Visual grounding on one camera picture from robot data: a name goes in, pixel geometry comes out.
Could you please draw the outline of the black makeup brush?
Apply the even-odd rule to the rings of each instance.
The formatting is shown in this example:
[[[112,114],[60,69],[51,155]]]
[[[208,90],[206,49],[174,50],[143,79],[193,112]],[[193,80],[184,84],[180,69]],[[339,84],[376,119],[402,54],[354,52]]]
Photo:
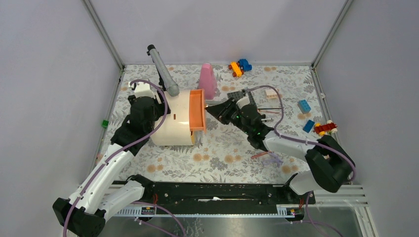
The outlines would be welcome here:
[[[258,110],[281,110],[282,107],[277,107],[277,108],[257,108]]]

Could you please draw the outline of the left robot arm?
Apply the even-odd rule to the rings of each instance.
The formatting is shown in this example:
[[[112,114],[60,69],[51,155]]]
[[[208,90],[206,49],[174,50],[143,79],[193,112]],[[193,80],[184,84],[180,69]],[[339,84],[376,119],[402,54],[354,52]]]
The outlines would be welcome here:
[[[130,85],[135,88],[130,113],[115,131],[102,160],[73,194],[58,198],[53,204],[64,237],[68,233],[96,237],[121,209],[136,200],[147,203],[153,198],[152,188],[137,181],[129,181],[105,196],[122,168],[163,125],[169,111],[167,98],[159,86],[142,79],[133,80]]]

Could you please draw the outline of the cream round drawer organizer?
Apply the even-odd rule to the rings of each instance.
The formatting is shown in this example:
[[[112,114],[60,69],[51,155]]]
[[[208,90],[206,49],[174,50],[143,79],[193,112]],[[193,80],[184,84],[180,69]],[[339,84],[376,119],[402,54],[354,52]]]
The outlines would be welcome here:
[[[157,146],[193,146],[206,132],[205,92],[183,90],[178,96],[165,96],[170,108],[162,126],[151,135]]]

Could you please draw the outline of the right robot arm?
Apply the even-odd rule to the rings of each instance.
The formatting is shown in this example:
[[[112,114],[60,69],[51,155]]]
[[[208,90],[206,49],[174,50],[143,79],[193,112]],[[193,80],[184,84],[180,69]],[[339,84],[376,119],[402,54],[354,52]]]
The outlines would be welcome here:
[[[324,135],[310,141],[280,133],[263,122],[262,115],[247,98],[239,101],[230,98],[221,104],[207,106],[206,111],[220,123],[232,124],[243,131],[255,149],[306,161],[309,171],[293,176],[283,190],[287,202],[296,203],[303,194],[314,190],[336,193],[350,182],[350,175],[355,175],[354,162],[333,137]]]

